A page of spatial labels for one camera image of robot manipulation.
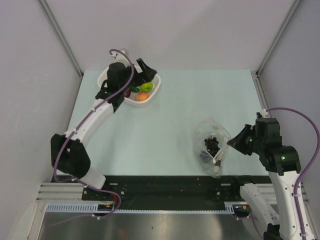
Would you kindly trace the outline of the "green fake fruit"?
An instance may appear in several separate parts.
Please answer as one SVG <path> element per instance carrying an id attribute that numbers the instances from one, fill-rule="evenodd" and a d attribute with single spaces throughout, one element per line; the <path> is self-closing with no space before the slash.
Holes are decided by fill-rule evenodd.
<path id="1" fill-rule="evenodd" d="M 152 82 L 146 82 L 139 87 L 139 90 L 143 93 L 149 93 L 152 91 L 152 89 L 153 89 Z"/>

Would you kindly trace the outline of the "dark green fake cucumber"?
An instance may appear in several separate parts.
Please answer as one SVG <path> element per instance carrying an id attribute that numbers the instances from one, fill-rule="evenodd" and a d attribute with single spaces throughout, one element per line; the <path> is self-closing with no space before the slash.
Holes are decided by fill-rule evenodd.
<path id="1" fill-rule="evenodd" d="M 130 87 L 129 90 L 134 93 L 138 93 L 140 91 L 138 87 L 134 87 L 134 86 Z"/>

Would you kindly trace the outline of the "red orange fake fruit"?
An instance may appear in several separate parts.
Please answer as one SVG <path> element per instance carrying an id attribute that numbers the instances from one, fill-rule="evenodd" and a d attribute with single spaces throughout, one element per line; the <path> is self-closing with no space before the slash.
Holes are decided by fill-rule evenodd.
<path id="1" fill-rule="evenodd" d="M 142 102 L 142 101 L 145 101 L 149 98 L 149 94 L 147 92 L 139 92 L 137 95 L 136 95 L 136 101 L 137 102 Z"/>

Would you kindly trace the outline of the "purple fake fruit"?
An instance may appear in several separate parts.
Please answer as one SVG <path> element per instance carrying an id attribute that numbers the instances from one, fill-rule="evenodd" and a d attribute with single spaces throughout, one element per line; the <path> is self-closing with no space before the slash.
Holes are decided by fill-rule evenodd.
<path id="1" fill-rule="evenodd" d="M 125 93 L 124 93 L 124 97 L 125 98 L 130 98 L 131 96 L 131 91 L 128 89 Z"/>

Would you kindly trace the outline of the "polka dot zip bag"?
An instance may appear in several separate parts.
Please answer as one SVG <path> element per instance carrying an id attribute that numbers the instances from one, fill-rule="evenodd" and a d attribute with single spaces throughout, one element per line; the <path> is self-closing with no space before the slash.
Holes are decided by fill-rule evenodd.
<path id="1" fill-rule="evenodd" d="M 208 117 L 200 121 L 193 133 L 193 153 L 202 171 L 210 177 L 220 178 L 231 139 L 229 132 Z"/>

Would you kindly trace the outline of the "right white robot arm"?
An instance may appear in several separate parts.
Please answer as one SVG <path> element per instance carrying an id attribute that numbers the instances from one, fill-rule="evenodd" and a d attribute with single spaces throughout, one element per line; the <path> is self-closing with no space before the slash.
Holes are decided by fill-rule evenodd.
<path id="1" fill-rule="evenodd" d="M 273 185 L 278 211 L 262 196 L 250 176 L 234 179 L 231 196 L 245 200 L 258 220 L 265 240 L 314 240 L 301 190 L 298 152 L 282 144 L 280 124 L 274 118 L 259 118 L 227 144 L 244 155 L 257 154 Z"/>

